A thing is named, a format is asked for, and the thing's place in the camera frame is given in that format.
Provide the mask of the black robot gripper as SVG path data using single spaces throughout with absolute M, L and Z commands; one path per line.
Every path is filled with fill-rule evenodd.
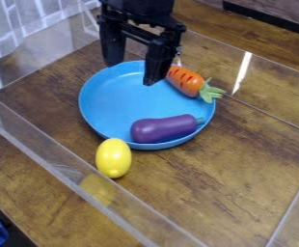
M 171 17 L 174 0 L 99 0 L 99 35 L 103 61 L 108 67 L 124 61 L 127 38 L 148 43 L 143 84 L 167 77 L 180 53 L 186 26 Z

